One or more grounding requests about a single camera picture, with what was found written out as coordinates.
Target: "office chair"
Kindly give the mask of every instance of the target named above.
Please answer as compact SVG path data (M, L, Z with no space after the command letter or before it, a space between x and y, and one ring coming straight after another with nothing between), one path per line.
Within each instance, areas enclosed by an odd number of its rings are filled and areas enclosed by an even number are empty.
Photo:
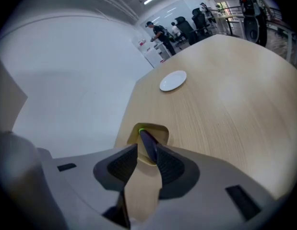
M206 23L205 15L200 11L200 9L194 9L192 11L192 14L192 20L194 21L196 28L198 29L199 35L204 38L211 36L212 31L207 28L209 24Z
M177 17L175 20L177 21L176 26L182 33L187 36L190 45L193 45L199 41L196 32L193 30L189 22L187 22L184 17L180 16Z

